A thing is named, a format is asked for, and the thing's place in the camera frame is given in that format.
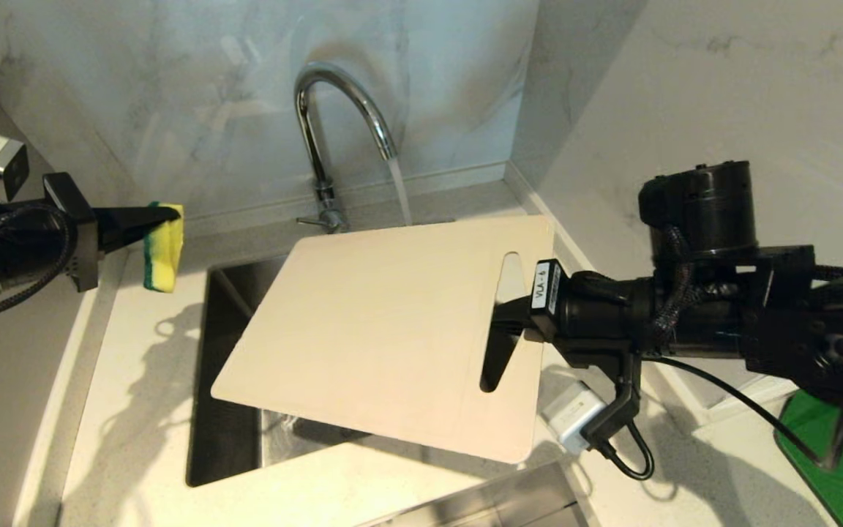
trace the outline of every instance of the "countertop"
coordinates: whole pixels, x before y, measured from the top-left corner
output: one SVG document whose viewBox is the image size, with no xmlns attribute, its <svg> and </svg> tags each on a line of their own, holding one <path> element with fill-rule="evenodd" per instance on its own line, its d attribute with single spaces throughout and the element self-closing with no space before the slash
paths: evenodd
<svg viewBox="0 0 843 527">
<path fill-rule="evenodd" d="M 421 195 L 412 210 L 418 223 L 525 213 L 503 182 Z M 357 207 L 348 216 L 356 229 L 399 224 L 392 203 Z M 637 419 L 656 456 L 656 476 L 645 483 L 622 476 L 598 453 L 564 456 L 536 418 L 536 448 L 518 466 L 371 436 L 188 487 L 208 269 L 285 254 L 301 237 L 319 233 L 279 223 L 190 238 L 173 294 L 145 291 L 141 255 L 128 259 L 80 421 L 61 525 L 351 526 L 551 460 L 568 468 L 591 524 L 833 525 L 758 417 L 740 414 L 694 435 L 680 433 L 673 418 L 683 413 L 662 407 L 650 383 L 659 377 L 652 365 L 643 371 Z M 594 370 L 564 367 L 549 346 L 543 356 L 539 406 L 575 377 L 604 398 L 612 394 Z M 615 445 L 630 463 L 637 460 L 629 437 L 618 434 Z"/>
</svg>

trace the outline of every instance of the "yellow sponge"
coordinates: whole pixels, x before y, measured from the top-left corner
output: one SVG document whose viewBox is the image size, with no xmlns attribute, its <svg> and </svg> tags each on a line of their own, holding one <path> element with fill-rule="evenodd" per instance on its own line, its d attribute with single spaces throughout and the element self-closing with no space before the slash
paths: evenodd
<svg viewBox="0 0 843 527">
<path fill-rule="evenodd" d="M 158 201 L 150 206 L 173 208 L 181 215 L 177 220 L 158 225 L 145 236 L 145 289 L 171 293 L 184 246 L 184 207 Z"/>
</svg>

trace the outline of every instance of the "white cutting board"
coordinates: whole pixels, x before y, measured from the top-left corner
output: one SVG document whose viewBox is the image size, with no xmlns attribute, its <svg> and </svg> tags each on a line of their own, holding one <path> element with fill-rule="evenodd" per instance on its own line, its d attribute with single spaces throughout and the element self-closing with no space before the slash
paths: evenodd
<svg viewBox="0 0 843 527">
<path fill-rule="evenodd" d="M 528 457 L 542 344 L 520 338 L 479 388 L 503 259 L 522 288 L 552 254 L 544 217 L 302 239 L 211 393 L 279 413 L 491 460 Z"/>
</svg>

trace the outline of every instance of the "sink basin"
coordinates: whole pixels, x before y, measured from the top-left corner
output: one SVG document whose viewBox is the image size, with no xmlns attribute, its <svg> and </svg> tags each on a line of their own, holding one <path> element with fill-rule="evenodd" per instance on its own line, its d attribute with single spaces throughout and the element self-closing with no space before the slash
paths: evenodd
<svg viewBox="0 0 843 527">
<path fill-rule="evenodd" d="M 210 395 L 214 380 L 284 263 L 285 256 L 279 256 L 211 270 L 187 458 L 187 484 L 191 487 L 368 435 L 215 400 Z"/>
</svg>

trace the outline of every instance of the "faucet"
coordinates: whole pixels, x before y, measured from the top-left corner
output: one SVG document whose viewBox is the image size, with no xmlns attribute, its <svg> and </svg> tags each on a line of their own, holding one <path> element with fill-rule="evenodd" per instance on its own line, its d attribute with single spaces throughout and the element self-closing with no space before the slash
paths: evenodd
<svg viewBox="0 0 843 527">
<path fill-rule="evenodd" d="M 318 149 L 318 142 L 315 140 L 314 131 L 311 127 L 311 113 L 309 113 L 310 97 L 309 90 L 316 83 L 331 84 L 337 87 L 349 100 L 357 106 L 364 117 L 366 124 L 372 133 L 372 139 L 379 149 L 382 159 L 391 160 L 396 156 L 395 143 L 392 143 L 389 127 L 382 118 L 382 113 L 370 99 L 364 87 L 351 77 L 344 70 L 333 64 L 324 62 L 312 62 L 305 64 L 304 69 L 298 74 L 295 80 L 295 109 L 298 111 L 298 123 L 301 125 L 301 134 L 304 136 L 304 145 L 307 147 L 308 159 L 311 159 L 311 168 L 314 170 L 314 191 L 318 200 L 318 217 L 309 219 L 299 217 L 298 223 L 310 225 L 321 225 L 328 234 L 345 233 L 349 230 L 349 224 L 344 212 L 337 204 L 337 196 L 334 194 L 334 180 L 324 171 L 324 163 L 321 161 L 321 151 Z"/>
</svg>

